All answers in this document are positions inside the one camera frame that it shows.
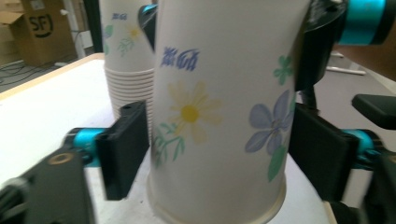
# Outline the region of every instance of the yellow flower print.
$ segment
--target yellow flower print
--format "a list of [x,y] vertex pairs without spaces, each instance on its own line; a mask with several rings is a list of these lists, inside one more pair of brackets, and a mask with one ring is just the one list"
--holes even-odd
[[129,37],[136,39],[140,35],[140,30],[138,28],[129,29]]
[[198,82],[192,92],[186,91],[182,82],[169,84],[168,91],[175,102],[170,109],[177,112],[170,118],[177,126],[175,135],[190,135],[195,144],[205,142],[207,134],[202,124],[221,123],[222,117],[213,112],[221,107],[221,101],[208,98],[204,82]]

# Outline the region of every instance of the cardboard box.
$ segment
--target cardboard box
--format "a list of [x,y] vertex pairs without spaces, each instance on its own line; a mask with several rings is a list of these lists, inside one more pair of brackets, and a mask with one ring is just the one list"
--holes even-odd
[[0,25],[0,65],[21,59],[14,38],[8,27]]
[[23,12],[0,12],[0,22],[8,24],[25,64],[76,59],[76,49],[62,0],[21,0]]
[[20,0],[0,0],[0,11],[22,12]]

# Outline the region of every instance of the stack of paper cups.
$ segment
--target stack of paper cups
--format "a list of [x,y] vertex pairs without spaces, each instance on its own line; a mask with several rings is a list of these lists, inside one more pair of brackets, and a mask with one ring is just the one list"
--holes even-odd
[[139,9],[150,0],[101,0],[105,71],[116,118],[119,109],[146,101],[148,127],[152,118],[154,52],[138,22]]
[[136,101],[146,101],[148,126],[152,119],[153,69],[142,72],[116,72],[105,68],[108,93],[113,112],[120,116],[119,109]]

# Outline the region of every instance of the cup bottom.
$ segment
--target cup bottom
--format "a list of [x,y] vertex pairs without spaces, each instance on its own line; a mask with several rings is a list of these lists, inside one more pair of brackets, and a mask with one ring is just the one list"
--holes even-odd
[[[172,214],[168,213],[166,209],[161,207],[154,199],[151,193],[151,178],[150,175],[148,175],[148,183],[147,183],[147,193],[148,193],[148,203],[151,207],[151,210],[154,212],[154,214],[158,217],[160,217],[163,221],[169,224],[190,224],[190,223],[185,223],[181,222],[179,219],[174,217]],[[286,176],[283,175],[283,181],[281,183],[281,189],[279,194],[277,195],[276,201],[274,202],[273,206],[264,214],[262,214],[260,217],[256,218],[253,221],[247,222],[247,224],[264,224],[268,223],[273,219],[276,214],[279,212],[280,208],[282,207],[283,202],[285,201],[286,198]]]

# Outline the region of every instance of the floral pattern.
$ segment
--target floral pattern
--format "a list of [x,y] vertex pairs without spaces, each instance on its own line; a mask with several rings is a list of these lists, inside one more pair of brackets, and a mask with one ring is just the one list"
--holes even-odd
[[215,113],[221,108],[221,101],[208,98],[204,82],[198,82],[192,92],[186,91],[182,82],[169,84],[168,92],[174,100],[170,110],[176,114],[169,118],[169,123],[163,122],[155,129],[153,155],[156,168],[168,161],[169,153],[173,152],[172,161],[183,154],[188,137],[196,145],[204,143],[206,124],[222,122],[222,116]]
[[127,37],[123,38],[120,43],[119,43],[119,47],[118,50],[121,53],[121,57],[124,57],[125,54],[132,50],[134,47],[134,42],[136,41],[136,39],[140,36],[141,31],[139,30],[139,28],[127,28],[128,30],[128,35]]
[[289,103],[289,93],[290,91],[284,91],[279,96],[273,113],[264,104],[254,105],[250,111],[249,123],[258,131],[247,141],[245,151],[257,152],[268,142],[267,153],[272,156],[267,174],[269,182],[279,174],[287,155],[286,139],[283,138],[283,133],[289,130],[294,116],[292,108],[294,99]]
[[156,137],[154,138],[154,157],[155,167],[158,168],[161,164],[168,160],[169,148],[174,149],[173,159],[175,161],[180,153],[184,152],[185,143],[184,138],[175,135],[177,129],[176,124],[161,123],[160,127],[156,129]]
[[204,124],[219,125],[222,117],[214,111],[221,107],[221,101],[209,99],[205,83],[198,82],[192,92],[185,90],[182,82],[168,85],[168,91],[175,104],[170,107],[176,114],[169,119],[175,123],[175,135],[191,136],[196,145],[207,139]]
[[293,75],[291,67],[291,57],[280,56],[278,59],[280,68],[274,71],[274,76],[279,78],[279,85],[285,84],[286,78]]
[[259,129],[248,140],[245,151],[256,152],[268,141],[267,152],[270,155],[282,144],[282,132],[287,131],[293,121],[293,113],[288,112],[289,91],[284,91],[277,99],[273,113],[264,104],[254,105],[250,111],[250,125]]
[[104,39],[103,50],[104,50],[105,55],[107,55],[110,52],[110,48],[109,48],[109,46],[108,46],[106,41],[111,36],[113,36],[113,31],[114,31],[113,25],[107,25],[105,27],[105,29],[103,29],[103,33],[102,33],[102,36],[103,36],[103,39]]

